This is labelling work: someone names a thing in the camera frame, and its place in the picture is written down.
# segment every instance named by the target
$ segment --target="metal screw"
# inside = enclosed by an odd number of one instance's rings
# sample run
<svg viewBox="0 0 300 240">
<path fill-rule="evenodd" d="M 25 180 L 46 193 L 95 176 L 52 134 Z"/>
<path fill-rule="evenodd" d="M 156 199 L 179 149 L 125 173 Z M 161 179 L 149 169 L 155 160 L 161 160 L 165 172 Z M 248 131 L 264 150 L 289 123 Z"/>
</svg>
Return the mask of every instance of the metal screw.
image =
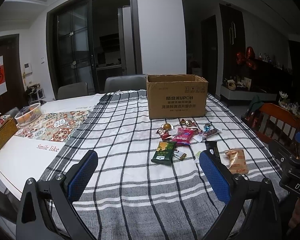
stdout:
<svg viewBox="0 0 300 240">
<path fill-rule="evenodd" d="M 55 176 L 56 180 L 62 180 L 64 175 L 62 173 L 59 173 Z"/>
<path fill-rule="evenodd" d="M 270 184 L 270 183 L 271 183 L 271 179 L 265 178 L 265 183 L 266 183 L 266 184 Z"/>
<path fill-rule="evenodd" d="M 236 179 L 236 180 L 242 180 L 242 176 L 239 173 L 235 173 L 233 176 L 234 176 L 234 179 Z"/>
<path fill-rule="evenodd" d="M 27 184 L 28 185 L 31 185 L 32 183 L 33 183 L 33 179 L 32 178 L 27 179 Z"/>
</svg>

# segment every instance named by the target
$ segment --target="black and white checkered tablecloth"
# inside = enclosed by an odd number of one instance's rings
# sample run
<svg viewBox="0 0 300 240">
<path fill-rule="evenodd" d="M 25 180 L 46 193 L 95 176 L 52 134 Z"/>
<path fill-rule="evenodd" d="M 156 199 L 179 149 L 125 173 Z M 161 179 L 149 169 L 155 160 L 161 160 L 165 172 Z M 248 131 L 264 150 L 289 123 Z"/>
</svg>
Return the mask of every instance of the black and white checkered tablecloth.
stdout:
<svg viewBox="0 0 300 240">
<path fill-rule="evenodd" d="M 224 150 L 244 149 L 249 168 L 245 178 L 261 181 L 269 177 L 282 200 L 287 192 L 278 185 L 280 167 L 255 134 L 214 97 L 208 96 L 206 109 L 206 116 L 189 119 L 199 128 L 211 121 L 221 130 L 209 140 L 218 141 L 224 164 L 228 162 Z M 41 180 L 67 172 L 93 149 L 98 153 L 98 167 L 73 205 L 97 239 L 201 239 L 224 204 L 194 162 L 194 154 L 205 150 L 204 141 L 192 139 L 190 147 L 180 147 L 187 157 L 183 161 L 174 158 L 171 166 L 151 162 L 161 141 L 156 131 L 166 121 L 175 126 L 170 131 L 174 135 L 180 119 L 150 120 L 144 90 L 105 95 Z M 62 228 L 53 204 L 50 208 L 56 225 Z"/>
</svg>

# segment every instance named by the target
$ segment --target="human hand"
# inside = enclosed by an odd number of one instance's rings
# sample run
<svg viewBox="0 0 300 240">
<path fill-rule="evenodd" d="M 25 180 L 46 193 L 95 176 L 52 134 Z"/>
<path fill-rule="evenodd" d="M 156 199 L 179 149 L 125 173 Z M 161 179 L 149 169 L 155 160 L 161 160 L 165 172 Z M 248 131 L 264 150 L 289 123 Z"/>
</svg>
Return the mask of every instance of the human hand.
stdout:
<svg viewBox="0 0 300 240">
<path fill-rule="evenodd" d="M 300 198 L 298 198 L 294 210 L 292 212 L 292 217 L 288 223 L 290 228 L 295 228 L 300 223 Z"/>
</svg>

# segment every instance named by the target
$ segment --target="orange wooden chair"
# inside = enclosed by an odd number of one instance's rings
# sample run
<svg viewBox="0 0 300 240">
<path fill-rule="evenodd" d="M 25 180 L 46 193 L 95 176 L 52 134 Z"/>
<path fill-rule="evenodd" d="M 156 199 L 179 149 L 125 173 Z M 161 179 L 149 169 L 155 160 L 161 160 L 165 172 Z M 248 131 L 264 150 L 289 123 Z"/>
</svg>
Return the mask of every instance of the orange wooden chair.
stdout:
<svg viewBox="0 0 300 240">
<path fill-rule="evenodd" d="M 261 106 L 261 108 L 259 109 L 260 111 L 260 116 L 258 117 L 257 123 L 253 126 L 253 121 L 255 119 L 255 113 L 253 114 L 253 116 L 251 116 L 251 118 L 249 118 L 249 126 L 252 127 L 252 129 L 254 130 L 255 134 L 259 137 L 259 139 L 266 143 L 269 144 L 270 141 L 272 140 L 273 135 L 279 132 L 278 135 L 278 141 L 280 141 L 280 139 L 284 140 L 284 145 L 288 145 L 290 146 L 291 143 L 295 143 L 295 139 L 294 136 L 295 134 L 298 132 L 299 127 L 300 127 L 300 119 L 296 118 L 293 114 L 291 114 L 290 112 L 288 112 L 287 110 L 276 106 L 274 104 L 263 104 Z M 268 119 L 266 120 L 266 124 L 265 127 L 263 128 L 263 118 L 265 117 L 265 114 L 268 115 Z M 276 120 L 273 123 L 273 121 L 270 120 L 270 117 L 273 116 Z M 278 121 L 281 120 L 283 122 L 282 128 L 280 129 L 277 124 Z M 289 125 L 290 129 L 289 129 L 289 133 L 286 134 L 284 133 L 284 128 L 285 125 Z M 267 136 L 266 130 L 268 128 L 272 129 L 271 135 Z M 291 131 L 292 128 L 295 128 L 296 131 L 293 135 L 293 139 L 290 139 L 290 135 L 291 135 Z"/>
</svg>

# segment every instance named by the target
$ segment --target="balloon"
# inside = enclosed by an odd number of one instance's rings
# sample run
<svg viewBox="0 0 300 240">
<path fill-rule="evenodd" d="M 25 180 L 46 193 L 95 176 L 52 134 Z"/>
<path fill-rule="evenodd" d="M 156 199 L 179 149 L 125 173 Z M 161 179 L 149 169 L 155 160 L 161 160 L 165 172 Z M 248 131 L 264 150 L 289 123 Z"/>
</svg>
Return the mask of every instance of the balloon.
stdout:
<svg viewBox="0 0 300 240">
<path fill-rule="evenodd" d="M 246 50 L 246 58 L 255 58 L 256 55 L 254 54 L 253 48 L 252 47 L 247 47 Z"/>
<path fill-rule="evenodd" d="M 245 56 L 244 56 L 244 54 L 242 52 L 238 52 L 236 54 L 236 56 L 237 56 L 237 60 L 236 61 L 237 61 L 238 65 L 242 65 L 246 61 L 246 58 L 245 58 Z"/>
<path fill-rule="evenodd" d="M 252 69 L 257 69 L 256 63 L 254 61 L 252 61 L 251 59 L 247 60 L 246 65 Z"/>
</svg>

